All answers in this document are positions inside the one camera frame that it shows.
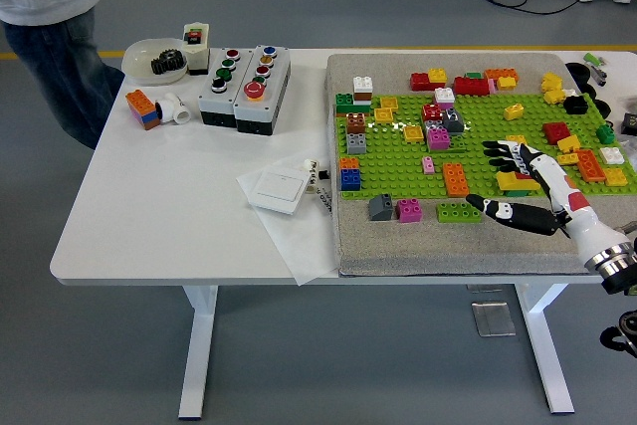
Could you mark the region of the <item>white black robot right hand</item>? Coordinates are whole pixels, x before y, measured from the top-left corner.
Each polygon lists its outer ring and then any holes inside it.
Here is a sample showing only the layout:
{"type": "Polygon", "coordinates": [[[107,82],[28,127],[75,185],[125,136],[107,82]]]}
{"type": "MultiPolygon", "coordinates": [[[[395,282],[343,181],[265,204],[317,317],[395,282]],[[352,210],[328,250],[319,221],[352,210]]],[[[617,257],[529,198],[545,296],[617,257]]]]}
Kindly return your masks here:
{"type": "Polygon", "coordinates": [[[636,263],[627,236],[603,224],[583,193],[551,156],[523,143],[485,141],[489,164],[501,172],[520,172],[536,181],[550,201],[543,209],[469,194],[466,200],[495,221],[522,231],[553,235],[557,230],[575,242],[580,261],[591,271],[625,269],[636,263]]]}

